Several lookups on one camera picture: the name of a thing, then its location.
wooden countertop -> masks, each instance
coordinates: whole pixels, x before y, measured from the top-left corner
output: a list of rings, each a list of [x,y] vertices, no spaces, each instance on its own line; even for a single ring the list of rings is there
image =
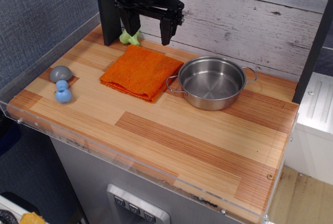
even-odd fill
[[[148,41],[141,45],[184,62],[198,57]],[[291,102],[297,84],[258,73],[237,102],[220,111],[194,108],[168,90],[147,103],[99,82],[126,48],[119,41],[104,46],[98,26],[52,65],[73,72],[69,103],[56,101],[51,67],[11,100],[8,111],[51,136],[157,177],[202,204],[256,222],[241,209],[265,213],[275,181],[270,175],[277,177],[299,106]],[[180,89],[177,80],[171,87]]]

green toy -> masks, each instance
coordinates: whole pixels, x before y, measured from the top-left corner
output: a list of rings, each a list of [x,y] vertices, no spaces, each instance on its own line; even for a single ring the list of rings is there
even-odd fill
[[[124,29],[123,33],[122,33],[122,34],[120,35],[120,37],[119,37],[119,40],[120,40],[120,42],[123,43],[123,44],[131,43],[131,44],[133,44],[133,45],[137,45],[137,46],[139,46],[140,43],[139,43],[139,41],[137,40],[137,37],[138,37],[139,33],[140,33],[140,32],[137,31],[133,36],[130,36],[130,35],[127,33],[126,29]]]

black metal post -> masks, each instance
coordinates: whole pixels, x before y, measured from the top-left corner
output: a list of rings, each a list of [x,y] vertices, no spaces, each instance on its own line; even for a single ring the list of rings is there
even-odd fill
[[[313,69],[324,44],[326,35],[333,19],[333,0],[328,0],[317,34],[314,38],[308,59],[305,63],[302,75],[298,82],[296,92],[292,99],[295,103],[301,103],[306,87],[310,81]]]
[[[114,7],[114,0],[98,0],[98,8],[104,45],[109,46],[121,34],[118,10]]]

pot rim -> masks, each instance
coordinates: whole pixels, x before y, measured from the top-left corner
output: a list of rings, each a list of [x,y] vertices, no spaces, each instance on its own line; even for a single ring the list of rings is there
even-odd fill
[[[182,84],[182,82],[180,80],[182,71],[187,66],[189,66],[191,63],[197,62],[199,60],[206,60],[206,59],[208,59],[208,60],[211,59],[211,60],[217,60],[217,61],[224,61],[224,62],[228,63],[229,65],[232,65],[232,66],[236,67],[240,71],[240,73],[243,75],[244,79],[243,79],[243,84],[242,84],[241,88],[238,90],[238,92],[236,92],[235,94],[233,94],[233,95],[231,95],[229,97],[225,97],[225,98],[207,99],[207,98],[199,97],[199,96],[194,95],[192,93],[189,93],[187,91],[187,89],[183,86],[183,84]],[[235,62],[233,62],[233,61],[231,61],[229,59],[226,59],[226,58],[223,58],[223,57],[218,57],[218,56],[201,56],[201,57],[198,57],[198,58],[191,59],[191,60],[187,61],[186,63],[184,63],[182,65],[182,67],[180,68],[179,72],[178,72],[178,82],[181,85],[182,89],[186,92],[185,95],[186,96],[191,95],[191,96],[196,97],[198,99],[207,100],[207,101],[221,101],[221,100],[226,100],[226,99],[233,98],[233,97],[237,96],[244,89],[244,87],[246,85],[246,80],[247,80],[246,74],[245,74],[245,72],[243,71],[243,69],[242,69],[242,67],[240,65],[238,65],[237,63],[235,63]]]

gray toy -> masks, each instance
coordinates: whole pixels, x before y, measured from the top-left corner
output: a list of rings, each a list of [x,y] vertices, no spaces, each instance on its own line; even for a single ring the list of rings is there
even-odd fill
[[[52,82],[58,82],[59,80],[69,80],[73,76],[72,71],[64,65],[58,65],[54,67],[50,73],[50,80]]]

